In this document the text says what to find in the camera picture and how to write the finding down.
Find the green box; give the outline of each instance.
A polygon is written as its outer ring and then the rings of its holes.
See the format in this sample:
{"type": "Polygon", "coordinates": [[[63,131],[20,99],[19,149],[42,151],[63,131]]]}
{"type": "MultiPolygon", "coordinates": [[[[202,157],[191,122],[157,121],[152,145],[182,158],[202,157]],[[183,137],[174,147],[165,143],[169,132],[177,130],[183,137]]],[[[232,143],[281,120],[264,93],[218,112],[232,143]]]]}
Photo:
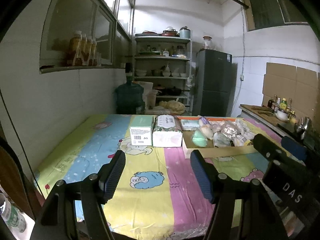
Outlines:
{"type": "Polygon", "coordinates": [[[152,146],[153,115],[137,115],[130,124],[132,145],[152,146]]]}

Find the refrigerator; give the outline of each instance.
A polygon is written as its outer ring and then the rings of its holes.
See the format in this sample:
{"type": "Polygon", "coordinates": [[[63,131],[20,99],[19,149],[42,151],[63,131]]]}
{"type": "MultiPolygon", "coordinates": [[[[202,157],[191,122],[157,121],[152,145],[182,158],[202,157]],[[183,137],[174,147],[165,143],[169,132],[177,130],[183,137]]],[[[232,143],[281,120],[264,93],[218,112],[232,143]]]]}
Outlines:
{"type": "Polygon", "coordinates": [[[196,59],[192,115],[227,116],[236,85],[232,55],[205,49],[198,53],[196,59]]]}

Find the colorful cartoon tablecloth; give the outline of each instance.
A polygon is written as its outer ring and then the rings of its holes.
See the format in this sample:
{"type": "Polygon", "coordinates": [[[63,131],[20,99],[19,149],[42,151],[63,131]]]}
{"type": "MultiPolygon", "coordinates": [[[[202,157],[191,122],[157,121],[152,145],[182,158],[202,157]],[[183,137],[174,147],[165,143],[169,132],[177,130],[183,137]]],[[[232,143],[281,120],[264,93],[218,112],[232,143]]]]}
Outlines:
{"type": "MultiPolygon", "coordinates": [[[[98,172],[121,149],[126,153],[126,165],[114,197],[103,207],[111,230],[147,240],[203,235],[214,205],[204,199],[190,159],[185,159],[182,147],[133,146],[128,129],[132,119],[128,115],[93,115],[60,142],[36,171],[45,197],[57,180],[81,181],[98,172]]],[[[219,172],[243,181],[261,179],[268,165],[259,153],[207,161],[219,172]]],[[[76,201],[76,215],[84,218],[80,201],[76,201]]],[[[233,226],[238,225],[239,216],[240,202],[236,202],[233,226]]]]}

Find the wooden cutting board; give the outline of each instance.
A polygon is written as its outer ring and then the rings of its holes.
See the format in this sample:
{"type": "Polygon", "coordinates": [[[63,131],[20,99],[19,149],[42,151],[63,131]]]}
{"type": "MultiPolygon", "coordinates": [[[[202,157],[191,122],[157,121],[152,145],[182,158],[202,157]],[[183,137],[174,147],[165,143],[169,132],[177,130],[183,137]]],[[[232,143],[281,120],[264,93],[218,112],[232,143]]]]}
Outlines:
{"type": "Polygon", "coordinates": [[[263,112],[263,109],[267,110],[267,107],[263,107],[263,106],[250,106],[250,105],[240,105],[241,107],[249,110],[250,112],[256,114],[257,116],[261,117],[263,120],[271,123],[273,126],[278,125],[278,123],[282,123],[284,124],[285,122],[280,121],[274,114],[273,116],[267,116],[265,114],[261,114],[261,112],[263,112]]]}

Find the white wall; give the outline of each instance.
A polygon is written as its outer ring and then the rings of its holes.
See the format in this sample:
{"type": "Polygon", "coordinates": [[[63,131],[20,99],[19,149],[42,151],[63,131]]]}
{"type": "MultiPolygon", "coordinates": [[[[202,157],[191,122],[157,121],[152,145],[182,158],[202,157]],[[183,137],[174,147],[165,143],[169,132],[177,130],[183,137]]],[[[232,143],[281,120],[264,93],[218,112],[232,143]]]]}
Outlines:
{"type": "Polygon", "coordinates": [[[222,49],[223,22],[220,0],[136,0],[135,33],[162,33],[172,26],[177,31],[188,26],[192,31],[194,51],[199,51],[203,36],[222,49]]]}
{"type": "MultiPolygon", "coordinates": [[[[237,64],[235,99],[240,88],[243,61],[244,11],[231,0],[221,0],[223,14],[223,51],[233,55],[237,64]]],[[[237,116],[240,104],[261,105],[266,63],[295,65],[319,72],[320,43],[309,26],[289,25],[244,32],[244,81],[231,116],[237,116]]]]}
{"type": "MultiPolygon", "coordinates": [[[[40,42],[51,0],[32,0],[0,43],[0,86],[33,169],[91,114],[114,113],[113,91],[124,70],[39,73],[40,42]]],[[[30,171],[2,102],[0,121],[25,174],[30,171]]]]}

